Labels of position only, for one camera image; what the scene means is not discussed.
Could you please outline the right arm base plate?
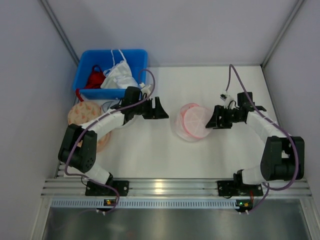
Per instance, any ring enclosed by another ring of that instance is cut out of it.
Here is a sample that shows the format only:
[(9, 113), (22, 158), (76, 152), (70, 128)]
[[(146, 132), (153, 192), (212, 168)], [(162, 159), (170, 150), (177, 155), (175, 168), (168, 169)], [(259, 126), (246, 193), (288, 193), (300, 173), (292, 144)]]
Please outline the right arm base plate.
[(248, 185), (235, 180), (218, 180), (216, 183), (220, 197), (262, 197), (264, 195), (260, 184)]

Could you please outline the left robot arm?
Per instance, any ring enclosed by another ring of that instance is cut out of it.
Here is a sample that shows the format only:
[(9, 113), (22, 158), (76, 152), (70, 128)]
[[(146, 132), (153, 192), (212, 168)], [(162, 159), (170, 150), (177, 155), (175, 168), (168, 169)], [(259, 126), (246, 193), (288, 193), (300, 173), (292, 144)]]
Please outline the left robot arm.
[(130, 86), (124, 92), (122, 100), (103, 115), (81, 125), (70, 124), (64, 134), (58, 160), (67, 167), (79, 171), (76, 176), (85, 177), (100, 186), (110, 186), (113, 176), (97, 162), (98, 141), (131, 121), (134, 116), (145, 120), (168, 119), (160, 98), (154, 99), (142, 93), (138, 87)]

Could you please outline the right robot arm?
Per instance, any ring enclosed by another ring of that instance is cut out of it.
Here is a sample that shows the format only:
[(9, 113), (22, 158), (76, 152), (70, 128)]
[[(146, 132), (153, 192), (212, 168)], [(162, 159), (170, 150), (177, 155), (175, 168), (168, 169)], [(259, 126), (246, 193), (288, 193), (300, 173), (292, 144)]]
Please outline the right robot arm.
[(252, 92), (241, 92), (234, 100), (228, 93), (221, 94), (223, 105), (216, 105), (206, 124), (207, 129), (231, 129), (235, 123), (251, 127), (264, 143), (258, 165), (240, 169), (233, 175), (236, 183), (259, 185), (269, 181), (296, 181), (304, 177), (305, 141), (291, 136), (270, 119), (267, 110), (253, 102)]

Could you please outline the pink-trimmed mesh laundry bag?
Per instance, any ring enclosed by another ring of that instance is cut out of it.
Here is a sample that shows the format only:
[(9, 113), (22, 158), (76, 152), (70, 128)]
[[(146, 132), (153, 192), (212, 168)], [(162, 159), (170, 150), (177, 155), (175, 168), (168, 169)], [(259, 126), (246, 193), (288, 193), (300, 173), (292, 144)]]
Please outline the pink-trimmed mesh laundry bag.
[(180, 108), (174, 117), (171, 128), (181, 139), (187, 142), (197, 142), (206, 138), (211, 128), (206, 128), (212, 112), (196, 103), (188, 103)]

